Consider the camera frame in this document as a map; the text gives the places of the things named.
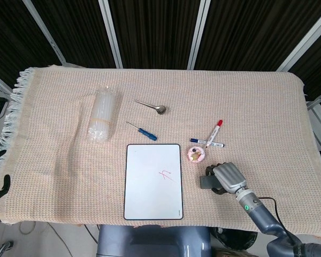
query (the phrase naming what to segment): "gray robot arm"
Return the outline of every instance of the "gray robot arm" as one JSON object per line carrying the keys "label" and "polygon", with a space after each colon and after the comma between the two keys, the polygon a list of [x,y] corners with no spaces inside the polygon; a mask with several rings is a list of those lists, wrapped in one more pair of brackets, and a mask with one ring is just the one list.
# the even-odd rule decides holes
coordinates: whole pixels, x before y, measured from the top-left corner
{"label": "gray robot arm", "polygon": [[321,245],[303,244],[296,236],[273,217],[255,193],[247,188],[245,177],[233,163],[224,163],[213,169],[222,187],[235,194],[241,207],[250,216],[259,230],[278,237],[267,245],[270,257],[321,257]]}

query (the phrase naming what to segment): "blue screwdriver handle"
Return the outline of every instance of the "blue screwdriver handle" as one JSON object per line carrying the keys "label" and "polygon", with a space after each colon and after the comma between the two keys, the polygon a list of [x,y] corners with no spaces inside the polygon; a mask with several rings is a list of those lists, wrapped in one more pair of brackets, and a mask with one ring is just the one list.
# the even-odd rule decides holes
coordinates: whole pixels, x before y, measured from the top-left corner
{"label": "blue screwdriver handle", "polygon": [[146,130],[143,130],[142,128],[138,129],[138,131],[143,135],[146,135],[149,139],[153,141],[157,140],[157,137],[155,135],[151,134],[150,132],[147,132]]}

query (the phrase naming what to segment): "screwdriver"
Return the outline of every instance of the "screwdriver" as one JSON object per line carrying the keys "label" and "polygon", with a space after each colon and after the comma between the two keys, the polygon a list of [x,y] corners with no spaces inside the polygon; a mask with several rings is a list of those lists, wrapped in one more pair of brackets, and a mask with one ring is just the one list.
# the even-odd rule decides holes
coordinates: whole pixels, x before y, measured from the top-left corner
{"label": "screwdriver", "polygon": [[136,127],[134,126],[138,132],[142,133],[143,135],[146,135],[149,139],[153,140],[153,141],[156,141],[157,140],[157,137],[153,134],[151,134],[150,132],[147,132],[146,130],[143,130],[142,128],[140,127]]}

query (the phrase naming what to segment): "blanket fringe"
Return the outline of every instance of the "blanket fringe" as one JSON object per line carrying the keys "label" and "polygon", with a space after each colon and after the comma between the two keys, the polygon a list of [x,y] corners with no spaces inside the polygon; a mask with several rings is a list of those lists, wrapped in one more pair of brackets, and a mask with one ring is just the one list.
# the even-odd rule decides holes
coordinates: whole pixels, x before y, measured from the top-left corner
{"label": "blanket fringe", "polygon": [[[20,77],[17,79],[16,87],[13,89],[13,93],[11,94],[11,101],[7,107],[7,111],[9,112],[5,116],[4,127],[2,129],[1,137],[0,137],[0,151],[7,150],[12,142],[14,137],[14,133],[17,131],[18,120],[21,115],[21,106],[22,100],[24,98],[25,90],[28,87],[28,81],[32,76],[34,68],[30,67],[24,71],[19,73]],[[4,154],[0,158],[0,171],[3,168],[3,163],[6,159],[6,155]]]}

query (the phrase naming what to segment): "round pink object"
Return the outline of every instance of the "round pink object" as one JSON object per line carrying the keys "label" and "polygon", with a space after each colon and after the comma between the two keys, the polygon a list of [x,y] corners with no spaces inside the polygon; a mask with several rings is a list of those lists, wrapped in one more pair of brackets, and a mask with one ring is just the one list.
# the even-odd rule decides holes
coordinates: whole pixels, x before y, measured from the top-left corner
{"label": "round pink object", "polygon": [[203,148],[194,146],[188,151],[188,158],[191,162],[198,163],[204,159],[205,153]]}

